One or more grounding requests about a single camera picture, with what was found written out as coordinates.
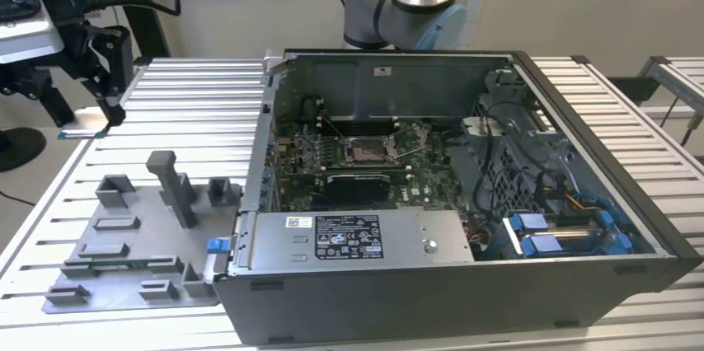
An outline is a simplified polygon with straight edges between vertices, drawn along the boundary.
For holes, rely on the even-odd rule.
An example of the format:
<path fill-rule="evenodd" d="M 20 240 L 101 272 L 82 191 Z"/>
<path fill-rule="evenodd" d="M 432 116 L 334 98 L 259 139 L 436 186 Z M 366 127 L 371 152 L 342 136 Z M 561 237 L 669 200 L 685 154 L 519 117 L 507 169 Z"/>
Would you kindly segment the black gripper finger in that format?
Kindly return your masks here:
<path fill-rule="evenodd" d="M 125 119 L 120 99 L 133 78 L 130 31 L 124 26 L 82 24 L 85 31 L 81 84 L 96 98 L 108 126 Z"/>
<path fill-rule="evenodd" d="M 1 65 L 1 94 L 22 95 L 38 101 L 54 125 L 64 126 L 74 120 L 72 108 L 58 89 L 53 86 L 50 72 L 28 65 Z"/>

